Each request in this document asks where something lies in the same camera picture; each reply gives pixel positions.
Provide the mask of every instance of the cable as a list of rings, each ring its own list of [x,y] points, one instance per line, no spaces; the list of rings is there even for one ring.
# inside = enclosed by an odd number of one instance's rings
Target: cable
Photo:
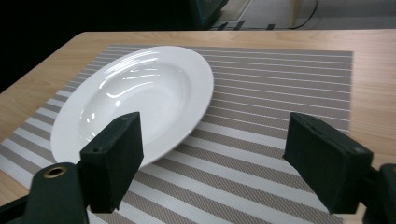
[[[314,16],[315,12],[316,12],[317,9],[318,9],[318,5],[319,5],[319,0],[317,0],[317,2],[315,3],[314,10],[312,11],[311,16],[309,16],[309,18],[308,18],[308,20],[306,20],[306,22],[304,22],[303,24],[301,24],[301,25],[299,25],[299,26],[290,27],[290,28],[288,28],[288,29],[290,29],[290,30],[296,30],[296,29],[301,28],[301,27],[303,27],[304,25],[306,25],[306,23],[309,22],[309,21],[311,20],[311,18]]]
[[[317,12],[318,4],[319,4],[319,0],[317,0],[317,2],[315,3],[314,10],[312,11],[308,20],[306,20],[303,24],[301,24],[299,26],[295,26],[295,27],[288,27],[288,28],[274,28],[274,30],[297,30],[297,29],[303,27],[312,19],[312,17],[315,15],[315,12]],[[228,22],[225,22],[221,26],[212,27],[209,29],[209,31],[218,30],[220,27],[221,27],[221,30],[232,30],[233,28],[235,28],[235,27],[225,27],[227,24],[228,24]],[[241,27],[239,30],[243,31],[243,30],[266,30],[266,29],[265,28],[253,28],[253,27],[243,27],[243,28]]]

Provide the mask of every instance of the plate rim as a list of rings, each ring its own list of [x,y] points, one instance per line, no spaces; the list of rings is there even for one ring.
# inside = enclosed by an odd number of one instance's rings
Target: plate rim
[[[123,59],[126,59],[128,57],[134,56],[136,54],[139,54],[139,53],[142,53],[142,52],[148,51],[148,50],[158,50],[159,52],[166,51],[167,53],[169,53],[170,50],[177,50],[178,52],[184,52],[184,53],[189,53],[190,55],[193,55],[194,56],[194,60],[198,60],[200,65],[204,65],[205,66],[204,70],[206,70],[206,72],[207,72],[207,73],[204,73],[204,75],[207,77],[207,79],[205,81],[208,81],[205,84],[208,85],[208,86],[205,89],[206,92],[204,92],[205,99],[204,99],[204,101],[202,103],[202,110],[198,114],[196,114],[195,118],[193,118],[194,121],[193,121],[193,123],[190,123],[189,129],[183,135],[181,135],[178,138],[177,141],[173,141],[174,143],[170,144],[170,146],[168,146],[168,149],[162,149],[162,150],[160,150],[159,153],[157,153],[154,156],[151,153],[151,154],[149,154],[150,158],[147,158],[147,154],[145,154],[145,157],[144,157],[144,159],[142,161],[142,164],[140,165],[139,169],[141,169],[141,168],[143,168],[143,167],[155,162],[156,160],[161,158],[163,155],[165,155],[168,152],[170,152],[171,150],[173,150],[187,136],[189,136],[190,133],[196,128],[196,126],[201,121],[202,117],[205,115],[206,110],[209,108],[209,105],[210,105],[210,102],[211,102],[211,99],[212,99],[212,96],[213,96],[213,91],[214,91],[214,75],[213,75],[212,68],[209,65],[208,61],[201,54],[199,54],[198,52],[196,52],[196,51],[194,51],[192,49],[188,49],[188,48],[180,47],[180,46],[169,46],[169,45],[166,45],[166,46],[154,46],[154,47],[139,49],[139,50],[135,50],[135,51],[132,51],[130,53],[127,53],[127,54],[125,54],[123,56],[120,56],[119,58],[117,58],[117,59],[111,61],[110,63],[107,63],[106,65],[102,66],[97,71],[95,71],[93,74],[91,74],[86,80],[84,80],[78,87],[76,87],[76,89],[68,96],[68,98],[66,99],[66,101],[62,105],[61,110],[58,112],[58,114],[57,114],[57,116],[55,118],[54,124],[52,126],[52,130],[51,130],[51,133],[50,133],[50,140],[49,140],[50,151],[51,151],[54,159],[57,162],[69,161],[69,162],[77,163],[77,161],[72,161],[72,160],[67,160],[67,159],[60,158],[62,156],[59,155],[59,150],[60,150],[59,148],[62,148],[62,147],[54,147],[55,144],[59,144],[60,143],[59,137],[56,136],[56,134],[59,135],[60,125],[61,125],[60,119],[64,118],[64,115],[66,113],[65,110],[67,109],[68,106],[70,107],[70,105],[73,103],[73,100],[76,98],[76,95],[78,95],[81,92],[81,89],[83,89],[83,87],[88,85],[86,83],[90,83],[90,80],[93,80],[95,77],[100,76],[100,74],[103,74],[104,71],[106,71],[112,65],[119,64]],[[91,92],[91,94],[92,94],[91,97],[95,95],[95,92],[96,91],[92,91]],[[88,100],[85,102],[85,105],[87,105],[90,100],[91,100],[91,98],[88,98]]]

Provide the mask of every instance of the black object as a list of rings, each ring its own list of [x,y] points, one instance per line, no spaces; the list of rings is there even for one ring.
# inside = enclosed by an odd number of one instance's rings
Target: black object
[[[1,1],[0,92],[83,32],[207,30],[228,0]]]
[[[41,169],[29,194],[0,207],[0,223],[89,223],[94,213],[119,208],[143,160],[140,114],[112,120],[80,151],[78,164]]]
[[[290,113],[283,158],[331,214],[366,207],[364,223],[396,223],[396,164],[371,167],[373,152],[315,117]]]
[[[275,28],[274,24],[268,24],[265,30],[274,30],[274,28]]]
[[[234,31],[238,31],[244,25],[245,21],[239,21],[236,26],[233,28]]]

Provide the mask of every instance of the wood grain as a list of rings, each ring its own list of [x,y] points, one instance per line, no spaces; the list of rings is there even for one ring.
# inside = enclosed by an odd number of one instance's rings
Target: wood grain
[[[374,168],[396,163],[396,30],[83,33],[2,92],[0,141],[109,44],[351,50],[350,136],[375,153]],[[0,204],[28,192],[4,176],[0,173]],[[361,223],[364,209],[359,211],[346,216],[346,223]]]

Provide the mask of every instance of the floor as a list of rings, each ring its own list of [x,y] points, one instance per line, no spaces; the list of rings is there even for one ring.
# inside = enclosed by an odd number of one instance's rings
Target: floor
[[[304,0],[295,26],[307,21],[317,0]],[[216,21],[211,30],[225,25],[232,30],[238,22],[240,30],[287,29],[290,26],[290,0],[250,0],[246,9],[233,21]],[[318,8],[302,30],[353,30],[396,28],[395,0],[318,0]]]

